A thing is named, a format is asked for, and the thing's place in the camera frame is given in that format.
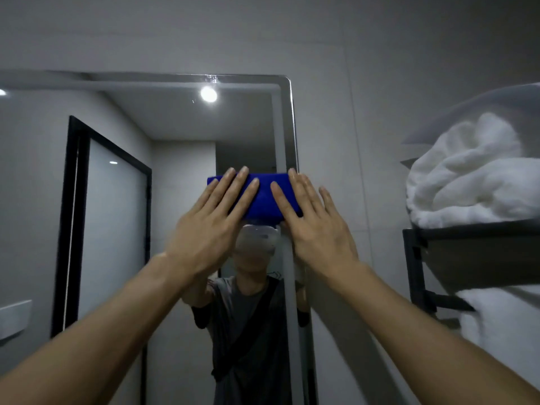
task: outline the folded towel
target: folded towel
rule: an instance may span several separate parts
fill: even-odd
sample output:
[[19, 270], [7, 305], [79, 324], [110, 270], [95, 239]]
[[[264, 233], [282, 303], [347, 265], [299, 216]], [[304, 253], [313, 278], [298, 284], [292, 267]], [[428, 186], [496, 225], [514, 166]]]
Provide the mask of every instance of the folded towel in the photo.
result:
[[540, 389], [540, 285], [464, 290], [476, 313], [460, 314], [463, 338]]
[[516, 132], [497, 115], [454, 125], [411, 167], [411, 221], [441, 228], [540, 216], [540, 159], [522, 154]]

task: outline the hanging towel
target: hanging towel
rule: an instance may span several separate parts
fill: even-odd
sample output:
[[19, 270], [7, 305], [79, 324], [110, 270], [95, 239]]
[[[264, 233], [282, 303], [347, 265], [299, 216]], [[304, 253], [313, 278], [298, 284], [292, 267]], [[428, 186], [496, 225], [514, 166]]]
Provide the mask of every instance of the hanging towel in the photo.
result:
[[540, 390], [540, 285], [464, 290], [461, 334]]
[[522, 154], [517, 133], [497, 115], [454, 125], [411, 167], [411, 221], [442, 228], [540, 216], [540, 159]]

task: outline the towel rack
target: towel rack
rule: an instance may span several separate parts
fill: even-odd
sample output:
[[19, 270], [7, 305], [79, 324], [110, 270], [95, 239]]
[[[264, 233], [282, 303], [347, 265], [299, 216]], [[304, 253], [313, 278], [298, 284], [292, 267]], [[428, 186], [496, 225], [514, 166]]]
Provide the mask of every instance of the towel rack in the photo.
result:
[[[403, 230], [411, 302], [429, 314], [436, 313], [437, 307], [474, 311], [465, 300], [455, 295], [441, 295], [426, 290], [422, 251], [429, 250], [430, 243], [437, 241], [484, 241], [495, 238], [502, 239], [501, 245], [507, 248], [508, 251], [504, 252], [508, 255], [507, 261], [502, 261], [500, 267], [494, 267], [493, 270], [489, 267], [488, 273], [478, 273], [476, 282], [472, 282], [468, 288], [540, 283], [540, 219], [469, 224], [441, 229], [421, 229], [413, 226]], [[508, 265], [514, 261], [516, 267], [508, 269]], [[486, 279], [478, 283], [478, 278]]]

